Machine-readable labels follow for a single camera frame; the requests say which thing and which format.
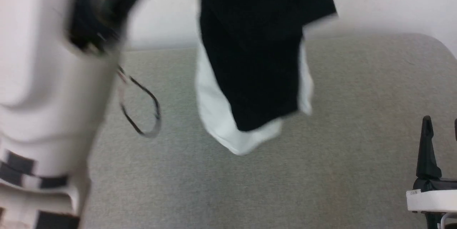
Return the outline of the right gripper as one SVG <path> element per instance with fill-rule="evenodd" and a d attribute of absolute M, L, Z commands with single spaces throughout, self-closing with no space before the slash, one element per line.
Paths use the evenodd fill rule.
<path fill-rule="evenodd" d="M 454 120 L 457 141 L 457 119 Z M 436 163 L 430 116 L 422 119 L 421 139 L 418 148 L 416 176 L 413 189 L 406 192 L 407 209 L 424 214 L 428 229 L 455 229 L 457 227 L 457 181 L 441 178 Z"/>

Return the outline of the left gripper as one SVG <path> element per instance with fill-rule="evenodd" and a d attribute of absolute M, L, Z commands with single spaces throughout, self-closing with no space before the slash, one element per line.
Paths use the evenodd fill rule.
<path fill-rule="evenodd" d="M 75 0 L 70 42 L 83 52 L 103 53 L 119 42 L 138 0 Z"/>

